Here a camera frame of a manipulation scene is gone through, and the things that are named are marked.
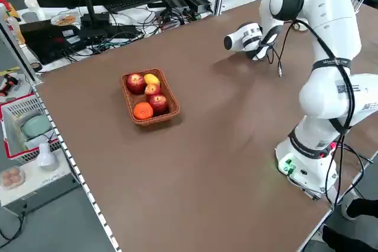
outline white cup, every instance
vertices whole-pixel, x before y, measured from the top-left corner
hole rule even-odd
[[[43,21],[46,20],[45,13],[43,13],[42,8],[38,4],[37,0],[25,0],[25,5],[29,9],[30,12],[34,12],[37,14],[38,20]]]

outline yellow lemon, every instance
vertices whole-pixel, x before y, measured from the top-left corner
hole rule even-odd
[[[144,75],[144,80],[146,81],[147,85],[157,84],[157,85],[160,86],[160,81],[159,81],[159,79],[155,75],[146,74],[146,75]]]

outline orange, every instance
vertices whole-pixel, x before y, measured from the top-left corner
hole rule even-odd
[[[154,115],[154,110],[149,105],[149,103],[138,103],[134,107],[133,114],[136,119],[145,120],[151,118]]]

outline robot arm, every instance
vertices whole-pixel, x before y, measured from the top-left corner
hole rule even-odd
[[[227,42],[232,44],[225,44],[226,49],[233,51],[245,51],[247,56],[253,60],[259,60],[265,57],[266,52],[270,46],[273,45],[278,34],[281,32],[285,21],[293,21],[295,18],[300,18],[303,2],[307,0],[262,0],[260,5],[260,18],[262,21],[262,31],[257,31],[255,34],[250,34],[250,38],[254,38],[254,42],[249,45],[245,44],[246,39],[243,38],[243,31],[235,32],[226,36]]]
[[[297,18],[306,19],[318,36],[312,39],[315,55],[312,73],[299,94],[306,115],[277,146],[276,157],[279,170],[302,188],[311,192],[328,191],[337,178],[333,141],[344,134],[343,125],[350,107],[340,66],[353,86],[355,107],[350,126],[378,110],[378,76],[350,74],[351,61],[361,50],[351,1],[262,0],[259,12],[262,31],[257,24],[242,25],[225,37],[228,50],[242,50],[251,59],[261,59],[275,42],[284,22]]]

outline egg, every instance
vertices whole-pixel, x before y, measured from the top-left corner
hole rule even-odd
[[[3,178],[10,178],[11,177],[11,173],[9,171],[4,171],[1,176]]]
[[[9,170],[9,173],[10,173],[11,175],[19,175],[19,169],[18,169],[18,168],[11,168],[11,169]]]
[[[9,187],[12,185],[12,181],[10,178],[3,178],[2,179],[2,184],[4,187]]]
[[[17,183],[19,183],[21,181],[21,176],[19,176],[19,175],[13,175],[11,177],[11,181],[12,181],[12,183],[17,184]]]

